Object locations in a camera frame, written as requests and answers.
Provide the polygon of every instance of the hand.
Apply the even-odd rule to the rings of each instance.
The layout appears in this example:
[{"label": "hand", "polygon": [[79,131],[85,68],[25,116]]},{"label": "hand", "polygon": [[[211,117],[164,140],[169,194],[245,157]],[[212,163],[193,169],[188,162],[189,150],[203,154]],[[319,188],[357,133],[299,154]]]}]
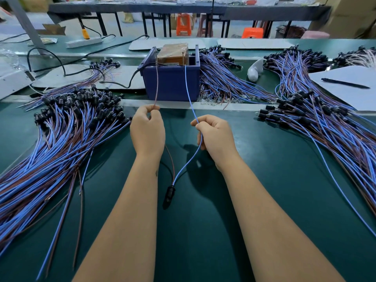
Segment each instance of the hand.
[{"label": "hand", "polygon": [[152,157],[159,161],[166,141],[166,132],[158,110],[159,106],[155,105],[139,107],[130,125],[130,137],[137,156]]},{"label": "hand", "polygon": [[224,119],[212,115],[201,116],[197,119],[199,123],[195,119],[191,122],[191,126],[199,130],[197,144],[200,144],[202,133],[201,149],[209,152],[218,170],[223,172],[226,166],[240,159],[230,125]]}]

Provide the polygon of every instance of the white paper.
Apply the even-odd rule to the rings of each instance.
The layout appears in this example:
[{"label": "white paper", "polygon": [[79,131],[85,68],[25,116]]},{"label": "white paper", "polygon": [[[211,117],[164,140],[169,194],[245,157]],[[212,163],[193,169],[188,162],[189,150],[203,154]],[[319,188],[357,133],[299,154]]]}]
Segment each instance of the white paper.
[{"label": "white paper", "polygon": [[230,49],[282,49],[293,46],[285,39],[219,39],[218,44]]},{"label": "white paper", "polygon": [[150,37],[148,39],[138,39],[136,41],[133,41],[129,46],[129,50],[150,50],[153,47],[160,49],[165,44],[176,43],[188,43],[188,49],[195,49],[196,44],[199,45],[199,49],[206,48],[205,43],[199,38],[159,39],[157,37]]},{"label": "white paper", "polygon": [[[69,64],[64,65],[64,68],[67,74],[71,74],[85,68],[89,68],[89,65],[82,65],[82,64]],[[125,86],[129,85],[130,78],[132,77],[133,73],[137,70],[137,66],[126,66],[122,65],[119,68],[111,69],[112,76],[110,73],[106,73],[106,81],[115,81]],[[41,77],[40,79],[36,80],[33,83],[34,87],[38,88],[56,88],[61,87],[69,84],[73,84],[78,81],[84,81],[85,79],[89,78],[92,74],[91,70],[84,71],[80,74],[66,76],[64,77],[62,67],[58,67],[47,73],[45,76]],[[104,89],[109,87],[110,89],[124,89],[116,84],[112,83],[99,83],[102,81],[103,78],[101,77],[96,83],[96,87],[98,89]],[[141,77],[140,73],[138,72],[134,78],[132,79],[132,83],[129,89],[145,89],[144,79]]]},{"label": "white paper", "polygon": [[[309,73],[309,77],[334,96],[359,111],[376,110],[376,70],[363,66],[346,66],[329,71]],[[342,84],[327,83],[321,78],[360,84],[371,89],[361,89]]]}]

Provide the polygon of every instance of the yellow plug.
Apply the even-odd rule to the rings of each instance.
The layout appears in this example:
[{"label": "yellow plug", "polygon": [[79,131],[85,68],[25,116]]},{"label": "yellow plug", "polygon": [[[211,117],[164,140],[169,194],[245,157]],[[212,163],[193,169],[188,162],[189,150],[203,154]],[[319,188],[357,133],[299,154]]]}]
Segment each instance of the yellow plug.
[{"label": "yellow plug", "polygon": [[84,39],[90,39],[88,32],[84,28],[82,29],[82,35]]}]

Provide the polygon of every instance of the blue plastic bin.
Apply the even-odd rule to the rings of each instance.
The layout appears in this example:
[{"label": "blue plastic bin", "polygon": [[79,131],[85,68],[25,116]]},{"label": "blue plastic bin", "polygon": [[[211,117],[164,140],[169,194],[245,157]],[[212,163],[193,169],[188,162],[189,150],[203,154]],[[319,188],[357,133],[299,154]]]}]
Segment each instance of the blue plastic bin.
[{"label": "blue plastic bin", "polygon": [[[157,49],[153,47],[138,68],[155,63]],[[157,90],[157,71],[155,66],[147,66],[141,71],[144,78],[146,94],[150,100],[155,99]],[[159,101],[189,101],[186,87],[184,66],[158,67],[158,99]],[[196,45],[195,56],[189,56],[187,66],[187,84],[191,101],[196,101],[200,93],[200,56],[199,46]]]}]

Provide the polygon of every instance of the forearm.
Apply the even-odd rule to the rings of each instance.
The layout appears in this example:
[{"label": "forearm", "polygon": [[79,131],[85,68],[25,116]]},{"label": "forearm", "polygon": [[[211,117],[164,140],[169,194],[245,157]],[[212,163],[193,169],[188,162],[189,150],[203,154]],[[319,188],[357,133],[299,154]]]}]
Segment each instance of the forearm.
[{"label": "forearm", "polygon": [[344,281],[241,159],[223,175],[257,282]]},{"label": "forearm", "polygon": [[157,158],[136,157],[119,199],[73,281],[153,281],[158,166]]}]

